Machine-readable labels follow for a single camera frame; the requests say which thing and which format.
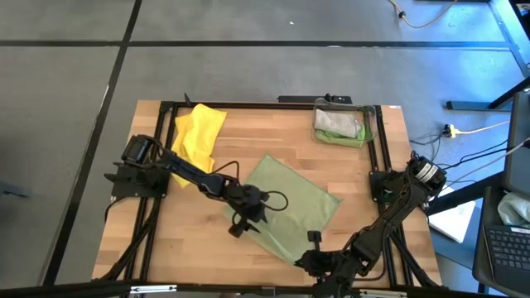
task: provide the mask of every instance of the wooden table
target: wooden table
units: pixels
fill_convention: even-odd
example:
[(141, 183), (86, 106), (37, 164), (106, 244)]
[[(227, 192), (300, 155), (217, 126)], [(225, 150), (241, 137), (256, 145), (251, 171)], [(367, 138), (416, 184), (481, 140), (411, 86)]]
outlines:
[[(130, 135), (153, 135), (159, 107), (159, 101), (139, 101)], [(246, 181), (250, 171), (268, 153), (344, 200), (322, 233), (322, 250), (342, 248), (352, 233), (378, 217), (369, 190), (371, 165), (367, 146), (354, 149), (313, 142), (312, 111), (224, 110), (228, 115), (212, 154), (217, 166), (239, 161), (241, 181)], [(402, 110), (397, 106), (382, 106), (382, 110), (392, 165), (395, 170), (402, 171), (411, 152)], [(180, 108), (178, 114), (189, 112), (189, 108)], [(165, 127), (169, 122), (170, 119), (166, 119)], [(375, 141), (379, 166), (383, 168), (380, 145), (378, 139)], [(229, 168), (225, 173), (234, 174)], [(111, 208), (94, 278), (106, 273), (129, 244), (137, 207), (138, 199), (125, 199)], [(220, 202), (206, 199), (193, 185), (180, 189), (171, 179), (167, 197), (161, 205), (148, 281), (260, 286), (311, 286), (315, 283), (315, 279), (302, 269), (273, 256), (250, 238), (230, 236), (230, 221), (223, 216), (224, 207)], [(423, 212), (416, 209), (403, 227), (409, 250), (429, 277), (441, 284)], [(393, 255), (397, 279), (402, 283), (399, 254), (394, 250)], [(142, 248), (133, 277), (139, 274), (141, 257)], [(381, 258), (369, 277), (379, 275), (382, 269)], [(388, 287), (388, 277), (355, 282), (354, 286)]]

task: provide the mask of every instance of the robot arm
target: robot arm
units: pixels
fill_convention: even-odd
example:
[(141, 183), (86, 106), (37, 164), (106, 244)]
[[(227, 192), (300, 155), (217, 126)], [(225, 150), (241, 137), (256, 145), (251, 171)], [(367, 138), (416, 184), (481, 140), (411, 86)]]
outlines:
[[(149, 153), (155, 151), (160, 158), (149, 161)], [(197, 185), (199, 191), (210, 199), (229, 204), (240, 216), (237, 223), (233, 223), (229, 232), (236, 238), (244, 231), (252, 229), (259, 232), (252, 224), (263, 220), (268, 194), (253, 185), (240, 185), (238, 179), (219, 173), (205, 173), (188, 161), (180, 158), (175, 152), (164, 148), (160, 142), (145, 135), (132, 136), (122, 154), (123, 164), (138, 170), (162, 169), (176, 174)]]
[(337, 295), (349, 289), (357, 274), (366, 276), (378, 261), (383, 240), (419, 205), (437, 195), (446, 173), (424, 157), (414, 154), (402, 173), (391, 172), (383, 182), (393, 203), (370, 226), (352, 235), (336, 252), (306, 251), (295, 265), (317, 277), (316, 296)]

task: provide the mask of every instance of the yellow cloth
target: yellow cloth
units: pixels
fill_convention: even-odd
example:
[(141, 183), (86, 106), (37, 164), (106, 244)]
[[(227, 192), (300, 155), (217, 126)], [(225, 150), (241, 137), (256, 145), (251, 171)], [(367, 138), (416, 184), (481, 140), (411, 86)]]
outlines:
[[(171, 149), (180, 158), (210, 173), (214, 167), (214, 159), (210, 155), (225, 118), (226, 112), (197, 104), (191, 113), (175, 118), (178, 134)], [(190, 183), (175, 174), (173, 178), (182, 188)]]

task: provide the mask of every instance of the gray cloth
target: gray cloth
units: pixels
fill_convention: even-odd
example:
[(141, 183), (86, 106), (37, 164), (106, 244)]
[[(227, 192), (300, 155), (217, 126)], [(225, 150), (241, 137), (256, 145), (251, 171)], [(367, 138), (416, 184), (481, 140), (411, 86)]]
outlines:
[(511, 192), (503, 197), (497, 207), (506, 225), (530, 228), (530, 199)]
[(338, 133), (344, 137), (357, 138), (362, 126), (350, 113), (326, 112), (321, 109), (315, 110), (315, 129)]

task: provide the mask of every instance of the laptop keyboard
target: laptop keyboard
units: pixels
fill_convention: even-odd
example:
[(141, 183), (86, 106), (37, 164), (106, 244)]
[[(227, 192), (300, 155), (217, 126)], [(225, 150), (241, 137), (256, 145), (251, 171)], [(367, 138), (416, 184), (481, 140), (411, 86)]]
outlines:
[(530, 271), (529, 229), (506, 226), (489, 226), (485, 229), (492, 264)]

